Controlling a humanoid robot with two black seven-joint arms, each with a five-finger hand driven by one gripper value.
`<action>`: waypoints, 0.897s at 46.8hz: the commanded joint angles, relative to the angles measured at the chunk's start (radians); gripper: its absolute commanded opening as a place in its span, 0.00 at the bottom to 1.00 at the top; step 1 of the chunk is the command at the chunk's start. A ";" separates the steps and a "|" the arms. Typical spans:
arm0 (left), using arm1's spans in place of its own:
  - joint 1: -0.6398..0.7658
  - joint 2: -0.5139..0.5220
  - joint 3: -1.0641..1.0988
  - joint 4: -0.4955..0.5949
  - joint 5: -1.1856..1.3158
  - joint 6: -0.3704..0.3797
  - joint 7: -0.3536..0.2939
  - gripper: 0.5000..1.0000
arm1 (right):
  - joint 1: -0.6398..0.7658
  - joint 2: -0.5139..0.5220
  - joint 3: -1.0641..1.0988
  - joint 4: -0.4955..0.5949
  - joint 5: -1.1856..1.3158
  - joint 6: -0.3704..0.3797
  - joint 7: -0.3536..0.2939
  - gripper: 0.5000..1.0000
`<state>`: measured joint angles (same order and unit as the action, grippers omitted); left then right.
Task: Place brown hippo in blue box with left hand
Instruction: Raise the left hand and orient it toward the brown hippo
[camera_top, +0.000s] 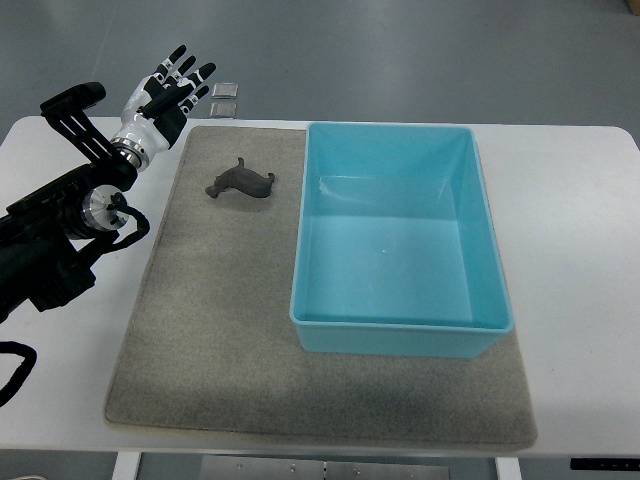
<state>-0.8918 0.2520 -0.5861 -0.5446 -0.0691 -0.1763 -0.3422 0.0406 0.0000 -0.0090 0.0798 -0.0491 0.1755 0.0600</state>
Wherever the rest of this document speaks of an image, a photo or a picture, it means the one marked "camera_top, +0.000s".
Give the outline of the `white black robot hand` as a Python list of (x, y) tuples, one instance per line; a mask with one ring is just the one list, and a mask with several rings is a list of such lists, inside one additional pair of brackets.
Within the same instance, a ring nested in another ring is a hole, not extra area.
[(142, 172), (155, 155), (170, 150), (187, 119), (209, 92), (206, 81), (216, 70), (213, 62), (196, 67), (196, 57), (177, 47), (144, 77), (128, 99), (120, 130), (111, 144)]

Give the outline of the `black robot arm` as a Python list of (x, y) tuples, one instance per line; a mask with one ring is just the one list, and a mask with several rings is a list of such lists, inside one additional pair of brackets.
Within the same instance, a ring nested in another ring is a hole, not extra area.
[(99, 82), (43, 102), (47, 123), (86, 158), (9, 205), (1, 219), (1, 316), (25, 301), (38, 311), (67, 305), (92, 288), (104, 254), (144, 238), (150, 224), (124, 197), (138, 172), (85, 114), (106, 95)]

